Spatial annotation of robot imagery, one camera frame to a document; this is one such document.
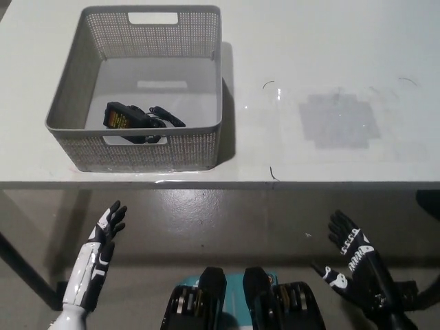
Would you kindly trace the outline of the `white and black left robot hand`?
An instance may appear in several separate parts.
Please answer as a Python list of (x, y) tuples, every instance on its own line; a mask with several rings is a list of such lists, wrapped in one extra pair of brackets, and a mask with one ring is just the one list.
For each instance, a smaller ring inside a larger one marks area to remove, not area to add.
[(116, 234), (123, 230), (127, 211), (120, 201), (105, 210), (80, 248), (63, 296), (63, 304), (95, 310), (113, 257)]

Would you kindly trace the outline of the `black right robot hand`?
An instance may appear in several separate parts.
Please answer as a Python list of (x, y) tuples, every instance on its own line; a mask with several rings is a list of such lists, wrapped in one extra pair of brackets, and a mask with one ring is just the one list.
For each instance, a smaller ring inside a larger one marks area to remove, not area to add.
[(328, 265), (312, 263), (323, 281), (365, 313), (402, 309), (398, 288), (361, 227), (341, 210), (331, 214), (328, 227), (329, 240), (339, 249), (351, 275), (346, 276)]

